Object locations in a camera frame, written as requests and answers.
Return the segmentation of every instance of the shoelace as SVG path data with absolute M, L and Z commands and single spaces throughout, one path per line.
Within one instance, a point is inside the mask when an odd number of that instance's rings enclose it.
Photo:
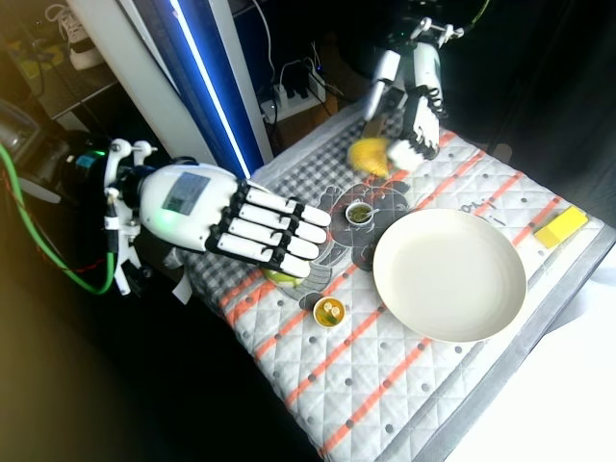
M 84 26 L 82 26 L 70 8 L 59 3 L 50 5 L 45 9 L 45 18 L 49 22 L 58 21 L 58 30 L 63 39 L 71 40 L 76 34 L 84 30 Z

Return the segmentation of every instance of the display screen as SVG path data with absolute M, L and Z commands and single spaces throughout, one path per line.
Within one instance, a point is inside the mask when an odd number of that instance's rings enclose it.
M 190 215 L 194 204 L 208 186 L 210 178 L 184 172 L 167 194 L 163 208 L 182 215 Z

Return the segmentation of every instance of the white shoe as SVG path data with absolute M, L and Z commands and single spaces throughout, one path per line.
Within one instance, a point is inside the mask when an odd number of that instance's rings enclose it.
M 49 22 L 58 21 L 58 29 L 68 42 L 68 53 L 73 67 L 77 70 L 89 69 L 105 62 L 77 16 L 66 5 L 54 4 L 45 9 Z

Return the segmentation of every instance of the round plate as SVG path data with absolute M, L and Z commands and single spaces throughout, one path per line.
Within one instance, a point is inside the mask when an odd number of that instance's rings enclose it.
M 513 245 L 483 219 L 455 210 L 396 221 L 378 242 L 373 269 L 389 310 L 436 340 L 490 337 L 513 321 L 526 296 Z

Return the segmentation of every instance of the yellow sponge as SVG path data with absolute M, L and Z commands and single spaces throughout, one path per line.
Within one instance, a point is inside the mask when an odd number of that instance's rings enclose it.
M 578 231 L 586 221 L 588 221 L 586 215 L 579 208 L 572 205 L 537 231 L 535 238 L 545 247 L 552 248 Z
M 363 138 L 356 141 L 348 150 L 348 161 L 353 168 L 386 178 L 389 175 L 388 144 L 389 140 L 384 138 Z

